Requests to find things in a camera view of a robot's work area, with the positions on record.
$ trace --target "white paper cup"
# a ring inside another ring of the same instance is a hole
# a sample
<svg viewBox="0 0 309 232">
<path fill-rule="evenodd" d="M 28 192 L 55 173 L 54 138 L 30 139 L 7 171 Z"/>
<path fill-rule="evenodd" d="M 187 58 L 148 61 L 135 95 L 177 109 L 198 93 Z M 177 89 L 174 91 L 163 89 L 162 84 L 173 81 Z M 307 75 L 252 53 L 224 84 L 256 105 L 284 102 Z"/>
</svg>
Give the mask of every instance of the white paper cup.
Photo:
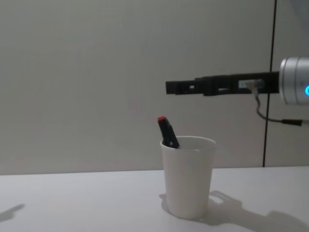
<svg viewBox="0 0 309 232">
<path fill-rule="evenodd" d="M 180 149 L 161 144 L 167 204 L 171 214 L 193 219 L 207 211 L 216 142 L 177 136 Z"/>
</svg>

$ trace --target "table surface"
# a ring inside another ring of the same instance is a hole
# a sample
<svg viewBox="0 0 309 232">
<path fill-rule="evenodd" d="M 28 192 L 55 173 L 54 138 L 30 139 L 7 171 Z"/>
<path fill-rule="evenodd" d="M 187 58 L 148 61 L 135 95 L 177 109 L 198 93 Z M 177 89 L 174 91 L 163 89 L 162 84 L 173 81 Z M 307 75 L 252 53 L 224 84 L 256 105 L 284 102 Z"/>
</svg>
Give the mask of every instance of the table surface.
<svg viewBox="0 0 309 232">
<path fill-rule="evenodd" d="M 3 232 L 309 232 L 309 167 L 214 169 L 209 210 L 168 213 L 163 171 L 0 176 Z"/>
</svg>

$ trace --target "marker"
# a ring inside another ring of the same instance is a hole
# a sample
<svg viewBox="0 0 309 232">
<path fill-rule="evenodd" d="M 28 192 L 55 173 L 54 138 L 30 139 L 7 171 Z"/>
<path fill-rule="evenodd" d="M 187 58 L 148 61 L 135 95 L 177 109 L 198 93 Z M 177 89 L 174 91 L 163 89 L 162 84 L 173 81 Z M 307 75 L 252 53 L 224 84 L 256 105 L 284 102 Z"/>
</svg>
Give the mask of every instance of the marker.
<svg viewBox="0 0 309 232">
<path fill-rule="evenodd" d="M 163 144 L 172 148 L 180 148 L 173 127 L 165 116 L 158 117 L 158 124 L 163 137 Z"/>
</svg>

